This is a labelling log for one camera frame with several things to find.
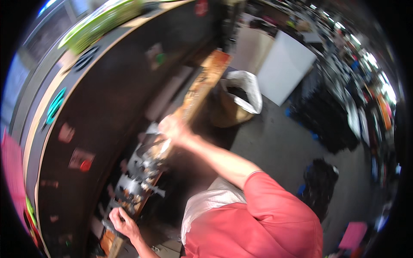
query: trash bin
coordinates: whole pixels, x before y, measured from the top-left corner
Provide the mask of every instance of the trash bin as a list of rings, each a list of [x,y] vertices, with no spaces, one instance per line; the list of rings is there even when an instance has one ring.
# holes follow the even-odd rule
[[[217,106],[212,112],[212,124],[231,127],[261,113],[262,96],[257,78],[247,71],[229,72],[226,79],[218,83]]]

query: gray floor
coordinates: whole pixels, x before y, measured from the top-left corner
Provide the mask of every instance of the gray floor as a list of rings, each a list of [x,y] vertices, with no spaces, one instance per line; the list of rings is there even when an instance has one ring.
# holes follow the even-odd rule
[[[327,255],[337,247],[348,222],[374,217],[382,196],[370,182],[370,157],[363,145],[332,155],[284,110],[263,97],[262,113],[240,126],[231,151],[256,163],[293,194],[304,183],[303,172],[313,159],[325,158],[337,166],[339,180],[322,223]]]

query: red shirt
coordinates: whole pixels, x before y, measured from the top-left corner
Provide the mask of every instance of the red shirt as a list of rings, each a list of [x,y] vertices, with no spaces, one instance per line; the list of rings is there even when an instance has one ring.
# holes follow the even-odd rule
[[[213,208],[186,233],[187,257],[319,258],[323,230],[314,212],[263,172],[244,186],[247,204]]]

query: sleeve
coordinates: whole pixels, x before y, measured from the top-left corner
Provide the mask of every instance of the sleeve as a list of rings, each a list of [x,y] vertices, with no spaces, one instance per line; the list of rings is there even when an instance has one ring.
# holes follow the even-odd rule
[[[315,213],[264,172],[252,173],[244,194],[248,212],[262,222],[295,223],[318,220]]]

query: white bag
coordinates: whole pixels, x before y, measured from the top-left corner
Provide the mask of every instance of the white bag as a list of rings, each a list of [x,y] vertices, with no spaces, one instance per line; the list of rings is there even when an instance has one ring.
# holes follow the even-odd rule
[[[251,114],[259,114],[262,110],[262,96],[259,91],[257,77],[247,71],[232,71],[220,85],[226,94],[243,110]],[[240,87],[248,97],[249,103],[238,96],[228,93],[227,87]]]

